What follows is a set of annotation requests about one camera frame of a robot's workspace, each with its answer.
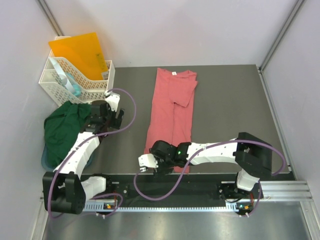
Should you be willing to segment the pink t shirt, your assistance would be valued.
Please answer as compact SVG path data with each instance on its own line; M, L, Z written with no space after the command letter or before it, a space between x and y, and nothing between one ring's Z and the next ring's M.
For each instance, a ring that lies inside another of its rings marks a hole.
M144 154L157 140L171 145L190 142L197 73L158 68Z

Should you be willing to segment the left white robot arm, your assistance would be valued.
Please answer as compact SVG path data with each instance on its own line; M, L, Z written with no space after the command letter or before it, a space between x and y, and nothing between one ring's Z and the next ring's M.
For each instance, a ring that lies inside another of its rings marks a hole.
M47 160L52 170L42 177L44 206L49 213L80 214L95 195L109 198L114 191L101 176L81 181L92 153L109 128L119 130L124 110L119 96L92 103L66 101L44 121Z

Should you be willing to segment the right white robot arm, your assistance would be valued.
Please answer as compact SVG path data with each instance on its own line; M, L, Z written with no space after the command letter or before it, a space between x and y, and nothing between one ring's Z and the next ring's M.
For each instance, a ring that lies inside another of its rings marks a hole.
M141 168L152 168L155 173L170 174L172 168L186 164L229 163L238 165L233 192L239 198L249 195L261 178L272 175L271 145L247 132L225 143L181 142L177 146L157 140L149 153L138 158Z

